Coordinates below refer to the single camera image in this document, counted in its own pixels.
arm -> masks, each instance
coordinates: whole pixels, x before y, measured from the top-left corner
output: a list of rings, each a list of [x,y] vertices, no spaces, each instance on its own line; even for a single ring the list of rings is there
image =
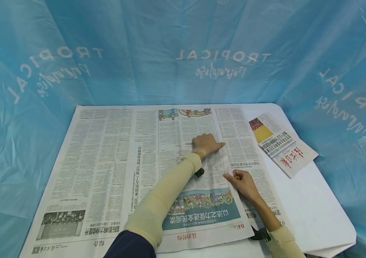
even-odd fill
[[[305,258],[300,248],[295,242],[294,236],[282,226],[272,210],[260,196],[252,176],[247,171],[234,170],[233,175],[223,176],[231,182],[239,192],[252,203],[262,219],[265,228],[272,240],[268,242],[268,247],[274,258]]]
[[[189,179],[201,168],[202,159],[224,146],[224,143],[217,143],[211,134],[197,136],[193,143],[195,149],[157,182],[140,201],[124,226],[124,230],[144,237],[154,249],[162,242],[162,224],[167,212]]]

navy blue sleeve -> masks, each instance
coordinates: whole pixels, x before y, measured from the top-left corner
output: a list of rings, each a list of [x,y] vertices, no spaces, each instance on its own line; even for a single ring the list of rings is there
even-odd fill
[[[156,258],[155,249],[139,234],[122,231],[111,244],[104,258]]]

finger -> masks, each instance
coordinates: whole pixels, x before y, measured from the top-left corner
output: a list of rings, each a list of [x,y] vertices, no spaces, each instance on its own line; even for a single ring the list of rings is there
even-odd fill
[[[235,169],[234,171],[233,171],[233,175],[234,176],[238,176],[238,177],[240,177],[241,179],[243,178],[243,175],[245,174],[245,171],[243,171],[243,170],[239,170],[239,169]]]
[[[232,183],[233,185],[235,186],[237,185],[237,179],[232,177],[230,174],[223,174],[223,177],[226,178],[226,180]]]

newspaper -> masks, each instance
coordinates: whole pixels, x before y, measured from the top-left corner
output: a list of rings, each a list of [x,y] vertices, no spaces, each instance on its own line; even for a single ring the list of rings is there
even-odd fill
[[[230,107],[77,106],[20,257],[103,257],[139,201],[202,133],[227,144],[203,160],[205,174],[174,202],[157,252],[253,236],[256,211],[222,176],[234,168],[253,175],[288,225],[243,111]]]
[[[231,168],[248,171],[252,175],[256,188],[273,214],[282,225],[288,226],[289,230],[293,232],[292,225],[284,212],[278,193],[257,148],[256,138],[245,119],[243,109],[240,106],[223,106],[216,108],[216,112],[222,139],[226,142],[224,149],[227,151]],[[250,224],[256,229],[261,228],[262,220],[253,205],[245,198],[242,198],[242,203]]]
[[[302,168],[318,156],[296,134],[282,128],[275,118],[264,113],[249,122],[259,147],[293,178]]]
[[[219,139],[215,110],[136,108],[132,124],[122,223],[156,182],[192,151],[192,139],[211,133]],[[192,177],[175,200],[163,223],[163,240],[157,252],[223,244],[253,235],[237,191],[224,179],[230,172],[221,151],[203,160],[205,173]]]

blue backdrop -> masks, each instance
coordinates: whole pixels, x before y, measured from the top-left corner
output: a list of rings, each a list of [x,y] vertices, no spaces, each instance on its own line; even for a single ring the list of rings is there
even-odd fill
[[[366,257],[366,0],[0,0],[0,257],[75,105],[255,102],[319,153]]]

